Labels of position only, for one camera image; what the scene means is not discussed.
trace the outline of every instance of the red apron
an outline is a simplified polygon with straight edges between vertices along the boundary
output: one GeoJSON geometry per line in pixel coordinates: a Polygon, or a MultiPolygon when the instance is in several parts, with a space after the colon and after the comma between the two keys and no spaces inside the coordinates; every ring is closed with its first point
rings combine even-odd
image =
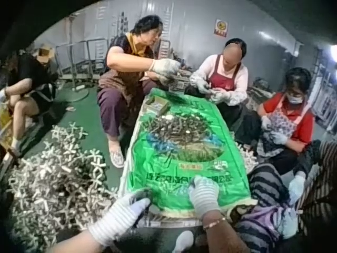
{"type": "Polygon", "coordinates": [[[211,83],[211,88],[223,88],[227,91],[234,91],[235,90],[235,78],[240,69],[241,63],[239,63],[236,66],[232,78],[229,78],[217,72],[217,69],[219,68],[220,58],[221,58],[221,54],[217,56],[214,72],[209,78],[209,82],[211,83]]]}

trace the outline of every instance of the black shirt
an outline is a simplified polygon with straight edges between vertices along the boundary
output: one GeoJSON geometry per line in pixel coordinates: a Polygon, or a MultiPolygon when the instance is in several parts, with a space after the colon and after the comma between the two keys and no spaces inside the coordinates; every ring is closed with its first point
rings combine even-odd
{"type": "MultiPolygon", "coordinates": [[[[107,54],[109,53],[109,50],[113,46],[119,46],[123,49],[125,54],[132,54],[132,49],[130,46],[130,42],[127,39],[127,36],[125,34],[122,34],[120,36],[114,37],[110,43],[110,46],[107,50],[107,53],[105,55],[105,60],[104,60],[104,73],[108,72],[110,68],[106,65],[106,59],[107,59],[107,54]]],[[[151,48],[148,46],[145,50],[145,55],[147,58],[153,59],[154,55],[151,50],[151,48]]]]}
{"type": "Polygon", "coordinates": [[[26,78],[32,79],[32,90],[50,82],[47,70],[30,54],[18,56],[17,71],[12,70],[9,74],[8,86],[12,86],[26,78]]]}

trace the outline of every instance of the white work glove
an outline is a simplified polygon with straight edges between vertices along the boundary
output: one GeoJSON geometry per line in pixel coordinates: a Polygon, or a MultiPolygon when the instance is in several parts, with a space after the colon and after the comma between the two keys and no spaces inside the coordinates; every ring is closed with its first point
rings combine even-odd
{"type": "Polygon", "coordinates": [[[261,117],[261,122],[262,122],[261,128],[264,131],[269,131],[270,128],[272,127],[272,122],[270,121],[267,115],[261,117]]]}
{"type": "Polygon", "coordinates": [[[280,208],[272,216],[272,222],[283,239],[293,237],[299,226],[299,220],[294,208],[280,208]]]}
{"type": "Polygon", "coordinates": [[[168,86],[170,83],[173,82],[173,79],[167,78],[166,76],[163,75],[157,74],[157,78],[160,81],[160,83],[163,84],[164,86],[168,86]]]}
{"type": "Polygon", "coordinates": [[[219,186],[213,180],[195,176],[189,186],[189,196],[198,218],[213,210],[220,210],[217,198],[219,186]]]}
{"type": "Polygon", "coordinates": [[[206,76],[201,73],[201,72],[194,72],[191,76],[190,76],[190,83],[191,86],[197,88],[199,90],[200,93],[202,94],[210,94],[210,84],[207,83],[206,81],[206,76]]]}
{"type": "Polygon", "coordinates": [[[6,101],[7,97],[5,94],[5,88],[0,90],[0,103],[4,103],[6,101]]]}
{"type": "Polygon", "coordinates": [[[291,180],[289,191],[289,205],[294,205],[304,193],[305,174],[298,172],[293,180],[291,180]]]}
{"type": "Polygon", "coordinates": [[[106,247],[126,233],[150,205],[150,199],[144,196],[146,189],[140,189],[118,199],[102,219],[89,226],[94,239],[106,247]]]}
{"type": "Polygon", "coordinates": [[[285,145],[286,142],[288,141],[288,137],[285,136],[283,133],[280,133],[280,132],[272,131],[270,133],[270,136],[271,136],[271,139],[273,140],[273,142],[275,144],[278,144],[278,145],[285,145]]]}
{"type": "Polygon", "coordinates": [[[153,60],[148,71],[153,71],[159,75],[176,75],[180,69],[181,63],[172,59],[153,60]]]}
{"type": "Polygon", "coordinates": [[[231,94],[222,88],[213,88],[211,89],[210,101],[214,104],[220,104],[224,101],[228,101],[231,97],[231,94]]]}

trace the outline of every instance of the purple pants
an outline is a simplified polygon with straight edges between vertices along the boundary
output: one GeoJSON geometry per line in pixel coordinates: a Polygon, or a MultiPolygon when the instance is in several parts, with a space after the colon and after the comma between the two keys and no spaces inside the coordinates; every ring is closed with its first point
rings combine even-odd
{"type": "MultiPolygon", "coordinates": [[[[143,81],[144,95],[148,95],[150,90],[158,87],[151,80],[143,81]]],[[[103,88],[97,94],[97,102],[101,109],[101,122],[104,132],[111,137],[118,137],[118,130],[122,119],[128,117],[128,108],[122,93],[113,87],[103,88]]]]}

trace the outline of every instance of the red shirt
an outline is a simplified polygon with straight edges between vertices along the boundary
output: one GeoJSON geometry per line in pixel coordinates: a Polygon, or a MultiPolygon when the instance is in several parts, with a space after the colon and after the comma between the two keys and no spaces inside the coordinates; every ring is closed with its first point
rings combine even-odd
{"type": "MultiPolygon", "coordinates": [[[[263,107],[266,113],[271,113],[276,109],[279,101],[281,100],[282,95],[283,93],[281,92],[276,93],[271,99],[263,103],[263,107]]],[[[284,113],[284,115],[288,117],[289,120],[295,121],[295,119],[301,115],[301,112],[305,105],[303,104],[300,108],[292,111],[291,113],[287,112],[286,108],[288,108],[288,105],[289,105],[288,100],[284,99],[281,110],[284,113]]],[[[309,109],[303,116],[302,121],[297,125],[297,128],[293,133],[293,135],[291,136],[291,139],[295,141],[298,140],[306,144],[309,143],[311,141],[313,124],[314,124],[314,116],[311,110],[309,109]]]]}

